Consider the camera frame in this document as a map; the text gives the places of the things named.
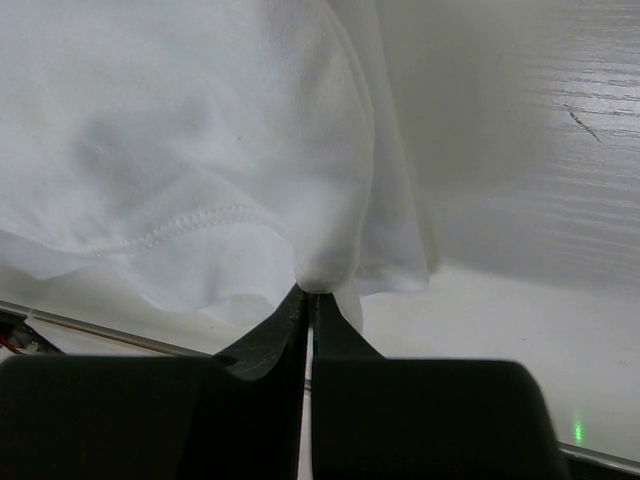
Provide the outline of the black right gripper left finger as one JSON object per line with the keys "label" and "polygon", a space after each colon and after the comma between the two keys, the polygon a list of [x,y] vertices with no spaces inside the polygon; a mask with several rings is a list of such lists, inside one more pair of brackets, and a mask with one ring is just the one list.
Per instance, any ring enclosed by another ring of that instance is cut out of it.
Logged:
{"label": "black right gripper left finger", "polygon": [[205,356],[16,356],[1,365],[5,479],[293,479],[306,297]]}

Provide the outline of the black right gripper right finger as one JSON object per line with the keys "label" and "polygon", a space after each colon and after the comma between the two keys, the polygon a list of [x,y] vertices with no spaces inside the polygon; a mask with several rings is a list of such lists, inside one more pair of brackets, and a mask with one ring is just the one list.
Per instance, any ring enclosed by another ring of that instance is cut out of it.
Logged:
{"label": "black right gripper right finger", "polygon": [[541,390],[504,360],[390,359],[311,298],[317,479],[565,479]]}

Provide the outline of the white fabric skirt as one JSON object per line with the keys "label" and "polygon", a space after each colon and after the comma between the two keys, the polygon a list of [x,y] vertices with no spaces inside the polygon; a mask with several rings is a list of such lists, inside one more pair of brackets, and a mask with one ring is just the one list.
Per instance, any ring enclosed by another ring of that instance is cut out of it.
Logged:
{"label": "white fabric skirt", "polygon": [[5,1],[1,261],[255,325],[426,287],[373,1]]}

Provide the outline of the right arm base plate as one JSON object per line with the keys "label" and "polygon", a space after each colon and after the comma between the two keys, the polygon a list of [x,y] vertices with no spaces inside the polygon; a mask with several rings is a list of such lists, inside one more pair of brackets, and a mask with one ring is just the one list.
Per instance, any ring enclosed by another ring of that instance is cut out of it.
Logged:
{"label": "right arm base plate", "polygon": [[16,355],[57,355],[62,351],[26,323],[25,315],[1,312],[1,347]]}

